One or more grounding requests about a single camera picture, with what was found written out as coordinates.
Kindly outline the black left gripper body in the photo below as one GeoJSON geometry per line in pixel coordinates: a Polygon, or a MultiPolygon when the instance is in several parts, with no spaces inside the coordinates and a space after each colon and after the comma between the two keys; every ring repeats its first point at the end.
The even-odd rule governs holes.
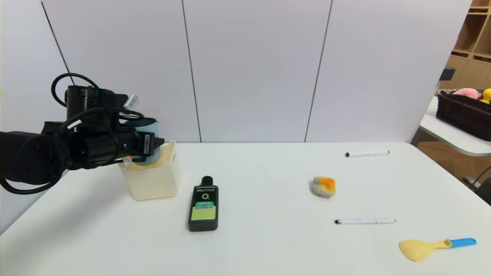
{"type": "Polygon", "coordinates": [[[116,133],[118,156],[151,156],[154,150],[154,138],[154,134],[149,132],[116,133]]]}

